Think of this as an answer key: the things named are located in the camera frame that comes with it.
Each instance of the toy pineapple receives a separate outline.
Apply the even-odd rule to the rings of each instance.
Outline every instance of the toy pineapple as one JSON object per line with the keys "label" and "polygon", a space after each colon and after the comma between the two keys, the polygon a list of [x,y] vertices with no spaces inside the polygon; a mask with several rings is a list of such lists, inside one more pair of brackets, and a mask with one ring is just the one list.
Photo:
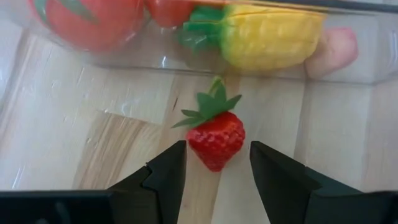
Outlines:
{"label": "toy pineapple", "polygon": [[218,45],[223,57],[244,70],[275,70],[304,62],[314,53],[325,15],[281,7],[230,4],[196,8],[184,31],[200,39],[185,44]]}

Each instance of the red tomato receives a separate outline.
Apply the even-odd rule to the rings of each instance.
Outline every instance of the red tomato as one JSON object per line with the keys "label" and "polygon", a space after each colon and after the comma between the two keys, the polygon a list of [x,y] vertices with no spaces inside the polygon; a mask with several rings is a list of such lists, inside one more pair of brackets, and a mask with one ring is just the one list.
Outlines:
{"label": "red tomato", "polygon": [[188,21],[195,7],[190,0],[146,0],[145,5],[153,20],[164,28],[180,26]]}
{"label": "red tomato", "polygon": [[[120,47],[139,30],[144,19],[143,0],[78,1],[92,20],[72,12],[59,0],[29,0],[36,16],[49,29],[83,50],[107,51]],[[39,14],[38,2],[45,3],[44,14]]]}

